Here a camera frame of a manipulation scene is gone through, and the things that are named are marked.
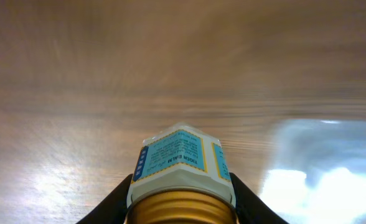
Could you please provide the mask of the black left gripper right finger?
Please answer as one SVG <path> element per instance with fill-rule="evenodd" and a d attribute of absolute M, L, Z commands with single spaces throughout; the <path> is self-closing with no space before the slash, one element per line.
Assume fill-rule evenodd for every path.
<path fill-rule="evenodd" d="M 288 224 L 234 173 L 230 173 L 230 178 L 236 197 L 235 211 L 240 224 Z"/>

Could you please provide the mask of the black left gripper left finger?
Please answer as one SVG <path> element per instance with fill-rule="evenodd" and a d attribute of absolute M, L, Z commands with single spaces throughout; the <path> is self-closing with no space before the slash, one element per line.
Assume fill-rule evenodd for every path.
<path fill-rule="evenodd" d="M 128 175 L 77 224 L 123 224 L 128 213 L 127 196 L 133 175 Z"/>

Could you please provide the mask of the clear plastic container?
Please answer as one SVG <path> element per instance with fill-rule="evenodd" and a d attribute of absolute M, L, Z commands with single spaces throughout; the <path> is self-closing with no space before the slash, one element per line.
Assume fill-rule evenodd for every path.
<path fill-rule="evenodd" d="M 366 223 L 366 121 L 289 119 L 260 198 L 288 223 Z"/>

